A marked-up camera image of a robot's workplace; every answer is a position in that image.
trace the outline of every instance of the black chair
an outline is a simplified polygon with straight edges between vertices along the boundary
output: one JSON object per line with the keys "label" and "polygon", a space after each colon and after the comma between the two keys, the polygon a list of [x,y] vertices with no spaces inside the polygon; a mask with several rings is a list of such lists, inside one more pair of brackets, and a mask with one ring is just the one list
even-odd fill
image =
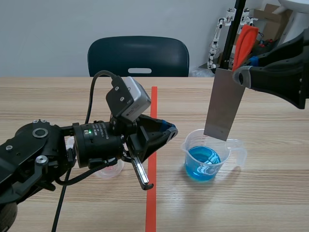
{"label": "black chair", "polygon": [[[90,76],[108,70],[119,76],[188,76],[189,53],[183,42],[165,37],[119,36],[95,41],[88,51]],[[151,73],[131,73],[131,68]]]}

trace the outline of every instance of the small plastic cup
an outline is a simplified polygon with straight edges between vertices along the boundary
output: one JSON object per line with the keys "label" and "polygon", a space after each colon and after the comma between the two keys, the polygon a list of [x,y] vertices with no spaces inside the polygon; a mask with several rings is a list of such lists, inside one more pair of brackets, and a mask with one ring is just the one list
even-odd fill
{"label": "small plastic cup", "polygon": [[237,139],[226,142],[203,134],[204,129],[191,132],[181,149],[185,152],[185,169],[188,175],[200,181],[213,179],[231,154],[237,154],[237,165],[243,166],[247,150]]}
{"label": "small plastic cup", "polygon": [[[68,150],[69,148],[73,148],[73,146],[74,146],[74,137],[70,137],[67,140],[66,148]],[[99,170],[95,172],[95,175],[99,178],[112,178],[114,176],[117,176],[122,171],[124,165],[125,163],[120,159],[117,161],[117,164]]]}

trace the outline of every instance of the screw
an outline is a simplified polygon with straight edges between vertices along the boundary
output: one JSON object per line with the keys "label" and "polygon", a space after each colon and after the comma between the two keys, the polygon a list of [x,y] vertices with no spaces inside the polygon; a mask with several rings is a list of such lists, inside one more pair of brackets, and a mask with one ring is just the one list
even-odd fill
{"label": "screw", "polygon": [[35,159],[35,162],[42,166],[42,165],[45,165],[47,162],[48,162],[48,158],[46,156],[38,156],[36,159]]}
{"label": "screw", "polygon": [[11,146],[11,145],[8,145],[8,146],[6,146],[6,148],[5,148],[7,151],[10,151],[10,150],[12,150],[13,149],[13,146]]}

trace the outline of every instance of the cup handle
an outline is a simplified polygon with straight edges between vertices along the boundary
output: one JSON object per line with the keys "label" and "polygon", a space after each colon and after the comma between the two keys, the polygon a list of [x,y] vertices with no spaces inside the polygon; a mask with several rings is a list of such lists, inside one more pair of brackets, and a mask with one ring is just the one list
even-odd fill
{"label": "cup handle", "polygon": [[247,150],[243,148],[243,142],[238,139],[228,139],[226,142],[226,148],[230,150],[230,152],[237,151],[237,165],[243,166],[247,159]]}

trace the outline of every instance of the black cable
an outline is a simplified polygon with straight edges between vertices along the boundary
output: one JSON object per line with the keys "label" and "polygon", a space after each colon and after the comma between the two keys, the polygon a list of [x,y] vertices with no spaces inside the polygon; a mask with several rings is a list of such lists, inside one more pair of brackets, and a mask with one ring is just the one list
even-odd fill
{"label": "black cable", "polygon": [[94,93],[94,90],[95,90],[96,80],[97,80],[98,77],[100,77],[102,75],[110,76],[112,79],[114,79],[114,77],[115,77],[115,74],[113,74],[112,72],[106,71],[106,70],[102,70],[102,71],[100,71],[100,72],[98,72],[97,74],[94,75],[92,82],[91,82],[91,87],[90,87],[89,105],[88,105],[85,124],[89,123],[91,108],[92,108],[92,99],[93,99],[93,93]]}
{"label": "black cable", "polygon": [[[72,170],[72,168],[68,169],[65,180],[69,179],[71,170]],[[59,221],[60,211],[61,211],[61,207],[62,207],[62,203],[63,203],[63,199],[64,199],[64,194],[66,193],[66,188],[67,188],[67,186],[63,186],[62,190],[61,190],[61,194],[60,194],[60,197],[59,197],[58,206],[57,206],[57,210],[56,210],[56,214],[55,214],[55,218],[54,218],[52,232],[56,232],[56,229],[57,229],[57,224],[58,224],[58,221]]]}
{"label": "black cable", "polygon": [[77,176],[77,177],[75,177],[75,178],[73,178],[71,180],[66,180],[65,179],[64,181],[62,181],[62,180],[60,180],[60,178],[57,178],[55,181],[56,181],[57,184],[62,185],[62,186],[74,185],[74,184],[80,182],[81,180],[84,180],[85,178],[87,178],[91,174],[93,174],[93,173],[95,173],[95,172],[97,172],[97,171],[99,171],[99,170],[101,170],[103,168],[106,168],[108,166],[109,166],[109,164],[105,163],[105,164],[102,164],[102,165],[100,165],[98,167],[90,169],[87,172],[84,172],[83,174],[80,174],[79,176]]}
{"label": "black cable", "polygon": [[[92,82],[91,82],[91,87],[90,87],[90,95],[89,95],[89,105],[88,105],[88,110],[87,110],[87,116],[86,116],[86,120],[85,120],[85,124],[87,124],[89,122],[89,119],[90,119],[90,114],[91,114],[91,108],[92,108],[92,100],[93,100],[93,93],[94,93],[94,89],[95,89],[95,83],[96,83],[96,80],[98,77],[102,76],[102,75],[108,75],[110,76],[112,79],[114,79],[115,77],[115,74],[113,74],[112,72],[109,72],[109,71],[105,71],[105,70],[102,70],[100,72],[98,72],[97,74],[94,75],[93,79],[92,79]],[[66,177],[65,177],[65,180],[64,181],[61,181],[59,179],[59,183],[62,183],[62,182],[66,182],[69,180],[69,177],[70,177],[70,173],[71,173],[71,168],[68,169],[67,171],[67,174],[66,174]],[[54,223],[53,223],[53,228],[52,228],[52,232],[56,232],[56,228],[57,228],[57,224],[58,224],[58,220],[59,220],[59,216],[60,216],[60,211],[61,211],[61,207],[62,207],[62,203],[63,203],[63,199],[64,199],[64,195],[66,193],[66,188],[67,186],[66,185],[63,185],[62,187],[62,190],[61,190],[61,194],[60,194],[60,198],[59,198],[59,201],[58,201],[58,207],[57,207],[57,210],[56,210],[56,214],[55,214],[55,218],[54,218]]]}

